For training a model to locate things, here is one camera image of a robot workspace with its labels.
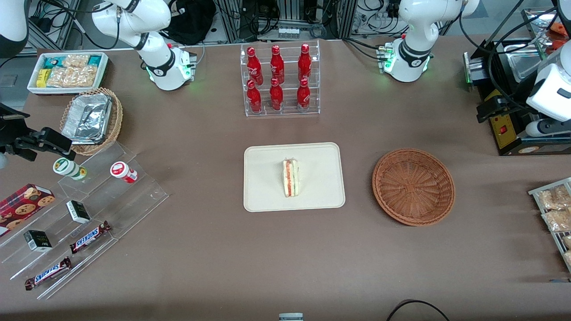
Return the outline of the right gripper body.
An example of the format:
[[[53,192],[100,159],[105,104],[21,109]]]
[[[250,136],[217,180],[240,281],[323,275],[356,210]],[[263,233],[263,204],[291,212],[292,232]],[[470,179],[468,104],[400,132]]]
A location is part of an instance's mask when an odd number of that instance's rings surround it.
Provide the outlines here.
[[[4,104],[0,104],[0,146],[13,144],[16,138],[26,136],[31,133],[25,119],[30,117],[29,114],[17,111]]]

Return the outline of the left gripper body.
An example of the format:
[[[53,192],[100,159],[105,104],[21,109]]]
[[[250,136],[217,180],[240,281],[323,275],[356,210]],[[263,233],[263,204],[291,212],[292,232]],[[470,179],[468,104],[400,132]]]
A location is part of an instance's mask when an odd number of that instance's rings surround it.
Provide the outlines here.
[[[564,44],[540,63],[526,104],[557,121],[571,119],[570,44]]]

